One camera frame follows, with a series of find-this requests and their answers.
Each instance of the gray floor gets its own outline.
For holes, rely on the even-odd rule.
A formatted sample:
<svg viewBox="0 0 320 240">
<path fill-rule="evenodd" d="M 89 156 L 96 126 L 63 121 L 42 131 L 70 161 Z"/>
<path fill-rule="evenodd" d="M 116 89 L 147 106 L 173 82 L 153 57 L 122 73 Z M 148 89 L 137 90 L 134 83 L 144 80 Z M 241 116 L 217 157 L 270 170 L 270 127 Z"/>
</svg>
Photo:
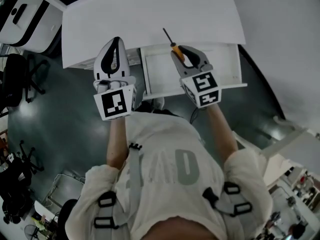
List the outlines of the gray floor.
<svg viewBox="0 0 320 240">
<path fill-rule="evenodd" d="M 36 59 L 39 62 L 43 57 L 37 55 Z M 273 122 L 272 117 L 277 115 L 273 100 L 247 61 L 240 59 L 243 82 L 248 87 L 224 90 L 220 107 L 234 131 L 264 148 L 272 142 L 271 136 L 282 139 L 290 129 Z M 50 68 L 40 69 L 35 76 L 46 94 L 31 91 L 33 102 L 28 104 L 23 99 L 19 107 L 10 110 L 8 120 L 10 150 L 19 151 L 19 142 L 24 140 L 25 149 L 35 147 L 34 154 L 43 163 L 45 171 L 34 175 L 31 184 L 40 200 L 58 173 L 69 170 L 84 176 L 92 166 L 105 163 L 110 124 L 101 120 L 94 101 L 93 72 L 63 69 L 61 59 L 49 62 Z M 131 72 L 140 79 L 137 95 L 141 98 L 143 70 L 138 65 Z M 189 120 L 195 106 L 181 95 L 166 98 L 165 108 Z M 207 121 L 206 112 L 200 111 L 193 125 L 207 150 L 218 159 Z"/>
</svg>

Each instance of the open drawer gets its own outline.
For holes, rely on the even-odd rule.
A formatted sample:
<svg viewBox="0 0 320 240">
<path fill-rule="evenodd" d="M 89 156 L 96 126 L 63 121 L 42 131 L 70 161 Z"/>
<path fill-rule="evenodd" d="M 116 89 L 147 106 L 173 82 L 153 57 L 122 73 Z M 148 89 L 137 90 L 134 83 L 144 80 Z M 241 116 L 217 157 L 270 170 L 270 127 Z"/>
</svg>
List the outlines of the open drawer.
<svg viewBox="0 0 320 240">
<path fill-rule="evenodd" d="M 203 51 L 217 75 L 221 88 L 246 87 L 242 83 L 241 65 L 237 44 L 230 43 L 183 43 Z M 169 44 L 158 44 L 141 48 L 141 60 L 145 80 L 143 100 L 182 95 L 185 91 L 180 85 L 180 75 L 171 58 Z"/>
</svg>

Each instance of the white desk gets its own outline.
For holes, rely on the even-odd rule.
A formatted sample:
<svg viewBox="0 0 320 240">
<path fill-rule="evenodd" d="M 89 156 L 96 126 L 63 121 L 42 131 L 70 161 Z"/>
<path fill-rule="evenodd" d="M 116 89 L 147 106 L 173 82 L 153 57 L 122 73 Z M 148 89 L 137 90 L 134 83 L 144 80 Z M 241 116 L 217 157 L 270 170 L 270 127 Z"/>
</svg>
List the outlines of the white desk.
<svg viewBox="0 0 320 240">
<path fill-rule="evenodd" d="M 112 38 L 126 49 L 169 41 L 244 44 L 234 0 L 80 0 L 63 12 L 63 67 L 91 69 Z"/>
</svg>

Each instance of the screwdriver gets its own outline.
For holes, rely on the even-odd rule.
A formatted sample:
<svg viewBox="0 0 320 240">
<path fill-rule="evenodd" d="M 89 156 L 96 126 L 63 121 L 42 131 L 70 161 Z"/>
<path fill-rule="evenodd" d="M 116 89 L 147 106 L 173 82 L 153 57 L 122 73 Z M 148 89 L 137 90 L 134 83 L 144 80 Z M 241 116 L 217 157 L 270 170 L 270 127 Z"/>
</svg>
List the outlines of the screwdriver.
<svg viewBox="0 0 320 240">
<path fill-rule="evenodd" d="M 163 31 L 171 42 L 170 46 L 172 47 L 172 50 L 176 53 L 176 55 L 178 55 L 178 57 L 180 58 L 180 60 L 182 62 L 185 62 L 185 56 L 182 53 L 182 51 L 179 49 L 179 47 L 177 46 L 177 44 L 175 42 L 172 42 L 172 40 L 171 40 L 170 36 L 168 35 L 168 32 L 166 31 L 165 28 L 163 28 Z"/>
</svg>

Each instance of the white sneaker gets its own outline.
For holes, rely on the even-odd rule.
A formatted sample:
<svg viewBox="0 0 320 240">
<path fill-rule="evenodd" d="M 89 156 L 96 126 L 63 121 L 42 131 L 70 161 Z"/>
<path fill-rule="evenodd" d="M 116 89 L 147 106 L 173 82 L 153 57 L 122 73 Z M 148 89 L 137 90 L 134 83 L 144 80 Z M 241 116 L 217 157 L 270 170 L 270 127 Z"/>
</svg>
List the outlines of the white sneaker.
<svg viewBox="0 0 320 240">
<path fill-rule="evenodd" d="M 165 97 L 152 99 L 151 106 L 153 107 L 153 110 L 163 110 L 165 106 Z"/>
</svg>

